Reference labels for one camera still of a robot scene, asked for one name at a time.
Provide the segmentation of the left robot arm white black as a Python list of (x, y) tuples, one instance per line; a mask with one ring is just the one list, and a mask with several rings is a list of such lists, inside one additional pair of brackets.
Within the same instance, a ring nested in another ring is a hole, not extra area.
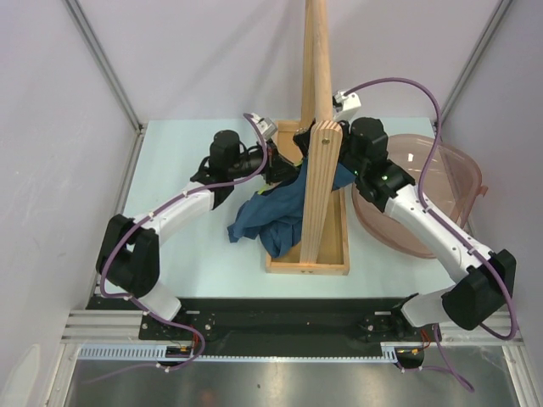
[(190, 220), (222, 205), (236, 185), (257, 176), (266, 184), (242, 204), (227, 228), (231, 242), (258, 237), (272, 257), (299, 243), (307, 159), (292, 163), (283, 157), (274, 131), (259, 131), (250, 148), (237, 132), (218, 131), (209, 154), (178, 195), (146, 214), (117, 214), (109, 220), (96, 264), (101, 282), (110, 282), (120, 288), (119, 297), (156, 315), (157, 327), (168, 338), (181, 337), (188, 319), (179, 313), (180, 299), (160, 280), (160, 248)]

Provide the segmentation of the green hanger with metal hook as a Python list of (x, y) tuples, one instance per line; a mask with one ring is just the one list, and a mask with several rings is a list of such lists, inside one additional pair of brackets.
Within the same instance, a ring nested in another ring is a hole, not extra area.
[[(295, 162), (293, 164), (300, 164), (300, 168), (299, 168), (299, 172), (300, 172), (300, 169), (301, 169), (301, 165), (303, 164), (303, 161), (302, 160), (299, 160), (298, 162)], [(295, 178), (292, 178), (288, 181), (284, 181), (284, 182), (277, 182), (277, 183), (266, 183), (265, 181), (265, 168), (266, 168), (266, 165), (264, 166), (264, 169), (259, 173), (259, 175), (262, 177), (262, 179), (264, 180), (264, 186), (261, 187), (259, 190), (258, 190), (258, 194), (262, 195), (264, 194), (265, 192), (270, 192), (272, 189), (274, 189), (275, 187), (278, 187), (280, 184), (282, 183), (289, 183), (289, 182), (292, 182), (294, 181), (298, 176), (296, 176)]]

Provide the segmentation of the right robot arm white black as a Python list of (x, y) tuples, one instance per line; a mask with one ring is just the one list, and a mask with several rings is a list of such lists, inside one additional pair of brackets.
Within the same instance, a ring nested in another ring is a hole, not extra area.
[(392, 332), (413, 339), (422, 326), (453, 322), (466, 331), (485, 328), (502, 306), (512, 306), (517, 268), (506, 249), (495, 251), (467, 234), (446, 216), (402, 167), (389, 158), (383, 123), (374, 118), (339, 122), (343, 140), (338, 163), (352, 175), (358, 193), (382, 214), (402, 224), (431, 250), (452, 286), (415, 293), (398, 304)]

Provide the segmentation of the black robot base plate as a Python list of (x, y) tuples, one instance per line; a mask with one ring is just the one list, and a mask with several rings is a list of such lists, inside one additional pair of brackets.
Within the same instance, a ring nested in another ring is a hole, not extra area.
[(400, 318), (399, 298), (185, 298), (175, 321), (195, 328), (204, 353), (242, 356), (376, 355), (384, 342), (424, 346), (432, 327)]

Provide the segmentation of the dark blue t shirt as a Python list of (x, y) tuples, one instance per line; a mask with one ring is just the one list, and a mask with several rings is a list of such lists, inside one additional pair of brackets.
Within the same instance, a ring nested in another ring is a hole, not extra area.
[(287, 254), (301, 240), (308, 161), (302, 161), (299, 174), (262, 193), (254, 193), (238, 209), (227, 227), (230, 243), (242, 238), (259, 238), (274, 259)]

